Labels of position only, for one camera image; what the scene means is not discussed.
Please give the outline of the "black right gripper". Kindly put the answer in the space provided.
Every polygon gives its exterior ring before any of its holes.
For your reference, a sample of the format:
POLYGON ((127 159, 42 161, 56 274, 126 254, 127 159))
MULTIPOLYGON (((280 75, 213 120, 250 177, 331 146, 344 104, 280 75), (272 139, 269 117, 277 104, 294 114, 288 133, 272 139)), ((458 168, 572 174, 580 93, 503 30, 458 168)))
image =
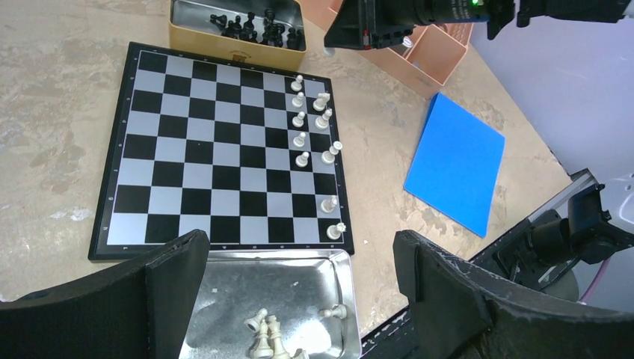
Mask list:
POLYGON ((324 36, 326 49, 370 50, 394 46, 416 26, 487 24, 495 37, 514 19, 514 1, 343 1, 324 36))

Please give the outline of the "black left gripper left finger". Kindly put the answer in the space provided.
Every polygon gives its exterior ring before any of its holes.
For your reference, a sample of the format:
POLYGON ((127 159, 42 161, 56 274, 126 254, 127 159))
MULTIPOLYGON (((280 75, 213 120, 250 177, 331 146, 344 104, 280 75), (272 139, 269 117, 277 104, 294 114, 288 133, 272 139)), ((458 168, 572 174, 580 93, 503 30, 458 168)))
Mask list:
POLYGON ((3 358, 177 358, 209 254, 192 230, 88 276, 1 303, 3 358))

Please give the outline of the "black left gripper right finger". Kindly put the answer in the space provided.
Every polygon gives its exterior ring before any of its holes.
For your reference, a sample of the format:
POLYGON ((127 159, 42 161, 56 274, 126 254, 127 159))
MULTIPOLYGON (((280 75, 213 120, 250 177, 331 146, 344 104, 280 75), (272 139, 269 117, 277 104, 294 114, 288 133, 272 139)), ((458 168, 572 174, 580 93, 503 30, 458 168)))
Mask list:
POLYGON ((633 315, 513 283, 412 230, 395 234, 399 291, 424 358, 631 358, 633 315))

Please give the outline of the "white corner board piece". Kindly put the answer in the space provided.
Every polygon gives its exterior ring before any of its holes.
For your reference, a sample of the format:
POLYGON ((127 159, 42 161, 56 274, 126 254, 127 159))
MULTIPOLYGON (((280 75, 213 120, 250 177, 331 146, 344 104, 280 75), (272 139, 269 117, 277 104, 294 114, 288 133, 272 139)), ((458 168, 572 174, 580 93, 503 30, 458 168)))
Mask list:
POLYGON ((331 95, 329 93, 319 93, 313 102, 313 109, 315 111, 324 111, 327 108, 327 103, 330 101, 331 95))

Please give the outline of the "white chess pawn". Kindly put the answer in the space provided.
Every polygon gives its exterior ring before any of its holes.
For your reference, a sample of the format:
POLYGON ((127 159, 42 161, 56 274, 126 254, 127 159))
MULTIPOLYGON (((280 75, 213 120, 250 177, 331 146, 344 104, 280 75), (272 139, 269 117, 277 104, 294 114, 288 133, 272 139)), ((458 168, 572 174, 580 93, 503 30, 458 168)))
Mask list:
POLYGON ((304 77, 302 75, 297 75, 291 82, 290 88, 295 92, 301 92, 303 90, 303 81, 304 77))

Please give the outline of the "white chess bishop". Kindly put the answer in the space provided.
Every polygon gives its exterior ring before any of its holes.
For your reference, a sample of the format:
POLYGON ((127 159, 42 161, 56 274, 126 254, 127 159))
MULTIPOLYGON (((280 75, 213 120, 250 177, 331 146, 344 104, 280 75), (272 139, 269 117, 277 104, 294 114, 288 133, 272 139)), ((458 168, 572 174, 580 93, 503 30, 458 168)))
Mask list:
POLYGON ((319 117, 316 118, 315 127, 320 130, 326 130, 329 127, 332 114, 332 110, 327 108, 319 117))

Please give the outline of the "white chess piece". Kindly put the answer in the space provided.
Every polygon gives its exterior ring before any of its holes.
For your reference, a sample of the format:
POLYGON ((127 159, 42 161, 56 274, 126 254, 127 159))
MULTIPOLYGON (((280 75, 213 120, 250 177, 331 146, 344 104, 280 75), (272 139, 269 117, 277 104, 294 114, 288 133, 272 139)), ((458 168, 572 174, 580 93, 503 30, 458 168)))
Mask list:
POLYGON ((339 154, 342 148, 343 145, 340 141, 334 141, 329 149, 325 150, 321 154, 321 161, 326 165, 332 165, 336 160, 336 156, 339 154))

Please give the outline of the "white knight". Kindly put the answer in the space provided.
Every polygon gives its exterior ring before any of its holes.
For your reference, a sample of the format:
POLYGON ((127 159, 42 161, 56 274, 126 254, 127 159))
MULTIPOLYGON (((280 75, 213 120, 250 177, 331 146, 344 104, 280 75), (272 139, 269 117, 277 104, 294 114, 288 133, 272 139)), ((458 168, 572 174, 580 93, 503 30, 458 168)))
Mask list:
POLYGON ((320 203, 320 210, 324 213, 332 213, 339 206, 336 195, 331 195, 320 203))

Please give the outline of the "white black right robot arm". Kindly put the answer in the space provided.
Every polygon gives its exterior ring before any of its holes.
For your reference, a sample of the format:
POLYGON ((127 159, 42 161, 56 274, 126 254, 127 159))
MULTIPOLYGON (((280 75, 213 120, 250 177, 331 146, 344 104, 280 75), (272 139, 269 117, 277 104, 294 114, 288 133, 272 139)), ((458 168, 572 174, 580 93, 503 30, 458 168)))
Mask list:
POLYGON ((510 22, 531 19, 616 23, 633 16, 628 0, 383 0, 344 1, 324 36, 327 49, 383 49, 401 43, 416 26, 476 23, 493 40, 510 22))

